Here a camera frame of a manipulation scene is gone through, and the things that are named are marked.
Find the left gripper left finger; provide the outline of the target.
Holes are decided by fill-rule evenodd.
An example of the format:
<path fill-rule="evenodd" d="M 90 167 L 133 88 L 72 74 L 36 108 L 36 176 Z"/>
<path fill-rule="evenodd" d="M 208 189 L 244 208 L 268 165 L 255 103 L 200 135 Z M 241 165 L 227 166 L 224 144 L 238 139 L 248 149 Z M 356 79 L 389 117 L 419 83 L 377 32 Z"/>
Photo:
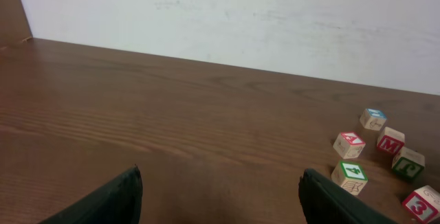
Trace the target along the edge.
<path fill-rule="evenodd" d="M 134 166 L 42 223 L 138 224 L 142 195 L 142 177 Z"/>

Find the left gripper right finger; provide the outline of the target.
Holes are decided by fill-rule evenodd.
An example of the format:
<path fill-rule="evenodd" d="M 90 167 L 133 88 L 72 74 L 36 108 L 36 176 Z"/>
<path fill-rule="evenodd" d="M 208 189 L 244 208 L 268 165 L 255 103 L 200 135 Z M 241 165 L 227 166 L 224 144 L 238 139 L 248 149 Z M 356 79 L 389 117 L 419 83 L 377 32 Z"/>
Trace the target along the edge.
<path fill-rule="evenodd" d="M 308 223 L 394 224 L 313 168 L 305 169 L 298 197 Z"/>

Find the blue-edged number 3 block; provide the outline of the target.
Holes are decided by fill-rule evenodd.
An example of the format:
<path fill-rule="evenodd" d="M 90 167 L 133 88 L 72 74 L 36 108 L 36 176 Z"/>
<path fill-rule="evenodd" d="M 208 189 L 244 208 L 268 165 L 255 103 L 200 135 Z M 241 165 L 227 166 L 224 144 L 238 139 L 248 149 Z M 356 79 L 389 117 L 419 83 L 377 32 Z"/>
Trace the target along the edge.
<path fill-rule="evenodd" d="M 439 193 L 430 186 L 414 190 L 401 205 L 420 223 L 431 223 L 439 218 Z"/>

